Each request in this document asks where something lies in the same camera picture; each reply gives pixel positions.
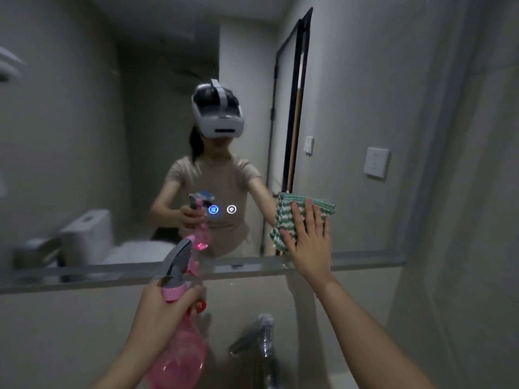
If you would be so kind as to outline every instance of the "cleaning rag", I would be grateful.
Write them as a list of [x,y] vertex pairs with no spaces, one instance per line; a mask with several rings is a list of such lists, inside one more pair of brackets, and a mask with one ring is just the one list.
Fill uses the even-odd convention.
[[[303,221],[305,220],[305,199],[306,196],[293,195],[287,193],[280,193],[278,198],[278,206],[276,208],[276,227],[270,232],[270,238],[274,242],[274,247],[280,251],[287,251],[288,248],[283,242],[283,237],[279,232],[280,229],[286,229],[289,234],[297,241],[295,232],[294,216],[292,215],[292,202],[297,203]],[[321,208],[321,217],[324,219],[335,214],[335,205],[321,201],[319,199],[312,199],[312,203]]]

